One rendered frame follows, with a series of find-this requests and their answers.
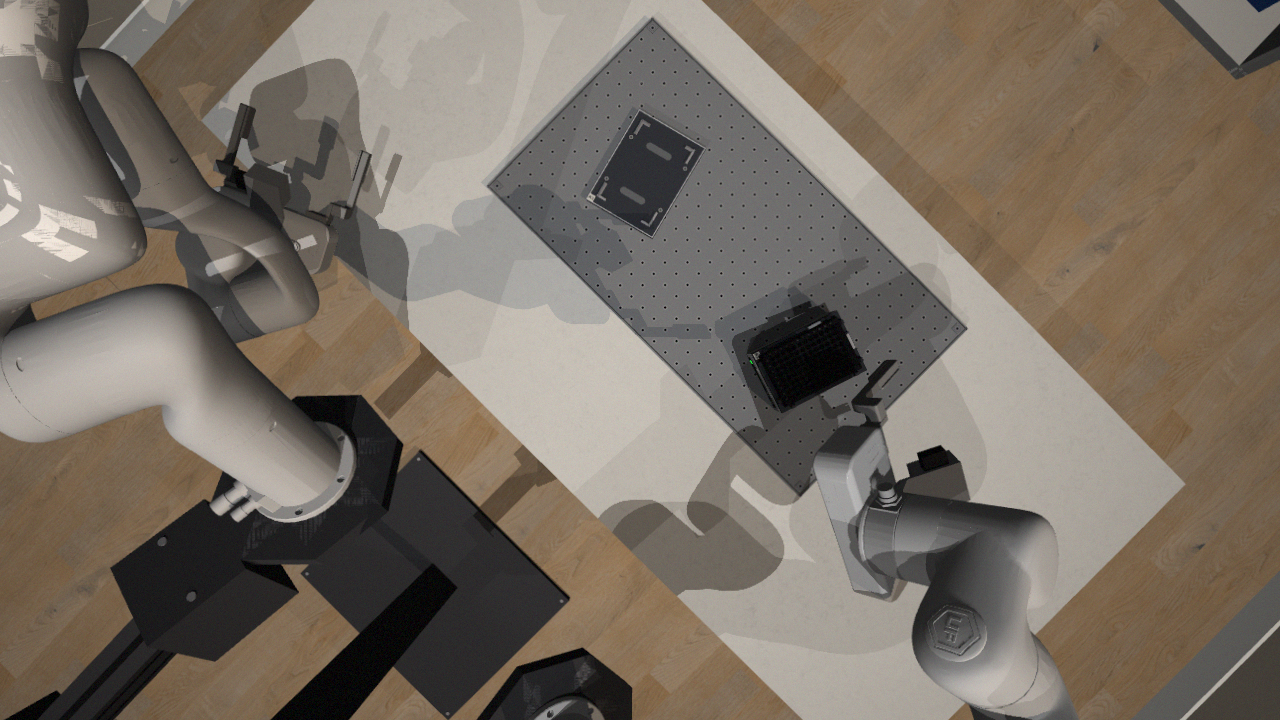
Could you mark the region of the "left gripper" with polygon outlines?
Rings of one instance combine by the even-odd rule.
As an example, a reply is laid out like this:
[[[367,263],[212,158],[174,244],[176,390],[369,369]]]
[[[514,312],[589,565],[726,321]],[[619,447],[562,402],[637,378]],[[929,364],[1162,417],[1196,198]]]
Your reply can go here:
[[[255,108],[250,108],[243,102],[239,102],[239,109],[237,111],[236,123],[232,129],[230,141],[228,143],[227,155],[223,160],[215,160],[212,170],[227,176],[224,179],[224,186],[214,187],[219,193],[225,195],[229,199],[234,199],[238,202],[243,202],[250,208],[250,199],[244,190],[239,190],[236,186],[236,170],[239,167],[234,165],[236,155],[239,149],[239,140],[250,137],[250,129],[253,123]],[[300,258],[305,263],[310,275],[326,272],[332,264],[333,254],[337,249],[338,232],[332,225],[333,217],[348,220],[355,210],[355,204],[358,199],[358,191],[361,184],[364,184],[365,176],[369,170],[369,163],[372,154],[358,151],[358,158],[355,164],[355,170],[352,173],[351,181],[353,184],[349,191],[349,197],[346,202],[346,208],[329,202],[326,217],[321,213],[306,210],[305,213],[296,211],[291,208],[284,209],[284,222],[282,225],[282,232],[291,241],[294,250],[298,252]],[[232,165],[233,164],[233,165]]]

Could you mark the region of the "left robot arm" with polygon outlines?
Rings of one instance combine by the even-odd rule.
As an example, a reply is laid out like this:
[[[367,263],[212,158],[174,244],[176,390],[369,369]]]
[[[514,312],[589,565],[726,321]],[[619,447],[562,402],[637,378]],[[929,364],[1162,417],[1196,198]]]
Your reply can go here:
[[[314,518],[355,477],[355,443],[236,345],[319,309],[282,232],[288,176],[238,169],[250,208],[212,190],[131,64],[77,47],[88,20],[87,0],[0,0],[0,432],[42,443],[163,405],[169,434],[236,478],[219,516],[248,498],[236,521]],[[31,304],[138,263],[143,227],[179,231],[189,290],[36,320]]]

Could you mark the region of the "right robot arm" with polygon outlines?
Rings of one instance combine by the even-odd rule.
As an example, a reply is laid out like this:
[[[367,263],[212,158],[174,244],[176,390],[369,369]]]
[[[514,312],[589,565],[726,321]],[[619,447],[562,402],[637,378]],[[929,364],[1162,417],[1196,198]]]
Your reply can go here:
[[[910,477],[877,487],[863,544],[873,571],[928,585],[913,623],[922,670],[974,720],[1079,720],[1027,621],[1057,579],[1053,527],[1037,512],[966,502],[963,465],[941,445],[916,455]]]

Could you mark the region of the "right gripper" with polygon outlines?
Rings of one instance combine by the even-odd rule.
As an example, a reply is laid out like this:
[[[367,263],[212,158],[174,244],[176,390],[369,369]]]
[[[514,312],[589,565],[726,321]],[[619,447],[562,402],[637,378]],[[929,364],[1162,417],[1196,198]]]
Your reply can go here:
[[[852,591],[887,602],[899,600],[908,582],[870,569],[863,533],[868,509],[878,495],[877,487],[883,482],[896,484],[882,429],[888,416],[883,398],[872,397],[899,372],[897,360],[884,360],[870,374],[867,386],[852,398],[852,410],[864,413],[867,421],[860,427],[838,427],[813,460]]]

